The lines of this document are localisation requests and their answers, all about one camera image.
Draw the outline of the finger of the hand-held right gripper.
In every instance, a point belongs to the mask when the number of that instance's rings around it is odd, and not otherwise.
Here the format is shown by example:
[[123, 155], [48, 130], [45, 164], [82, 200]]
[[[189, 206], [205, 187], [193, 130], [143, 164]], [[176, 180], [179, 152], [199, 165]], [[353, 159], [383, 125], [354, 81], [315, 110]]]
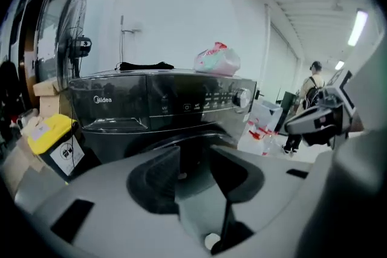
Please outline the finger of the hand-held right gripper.
[[317, 132], [302, 134], [302, 139], [308, 146], [328, 144], [333, 137], [333, 129], [323, 129]]
[[288, 134], [310, 134], [332, 124], [333, 110], [316, 105], [289, 119], [284, 127]]

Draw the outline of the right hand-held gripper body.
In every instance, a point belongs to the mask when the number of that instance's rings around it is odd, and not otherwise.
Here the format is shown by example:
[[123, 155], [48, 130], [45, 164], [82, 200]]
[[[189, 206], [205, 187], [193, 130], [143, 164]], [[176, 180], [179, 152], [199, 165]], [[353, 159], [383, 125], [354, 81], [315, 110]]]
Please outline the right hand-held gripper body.
[[352, 77], [350, 70], [340, 69], [317, 93], [316, 105], [333, 110], [333, 124], [324, 128], [334, 131], [334, 137], [326, 144], [328, 146], [338, 146], [349, 137], [350, 132], [364, 130], [356, 107], [345, 90]]

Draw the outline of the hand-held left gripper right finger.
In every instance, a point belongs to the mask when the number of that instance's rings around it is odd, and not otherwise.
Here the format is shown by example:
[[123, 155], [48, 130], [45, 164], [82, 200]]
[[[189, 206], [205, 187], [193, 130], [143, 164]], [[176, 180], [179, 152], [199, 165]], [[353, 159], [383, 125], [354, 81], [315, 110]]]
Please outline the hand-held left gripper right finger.
[[264, 185], [264, 174], [259, 167], [217, 146], [209, 150], [209, 164], [226, 199], [220, 240], [211, 249], [212, 254], [219, 254], [254, 235], [246, 224], [236, 220], [232, 205], [254, 198]]

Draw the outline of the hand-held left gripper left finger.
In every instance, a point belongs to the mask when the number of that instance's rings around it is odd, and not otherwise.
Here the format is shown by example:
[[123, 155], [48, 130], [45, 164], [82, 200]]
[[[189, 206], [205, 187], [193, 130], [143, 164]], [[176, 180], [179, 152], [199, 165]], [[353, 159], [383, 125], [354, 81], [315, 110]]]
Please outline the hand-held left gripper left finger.
[[161, 154], [135, 167], [126, 187], [131, 198], [153, 214], [180, 213], [175, 188], [180, 174], [180, 148], [161, 149]]

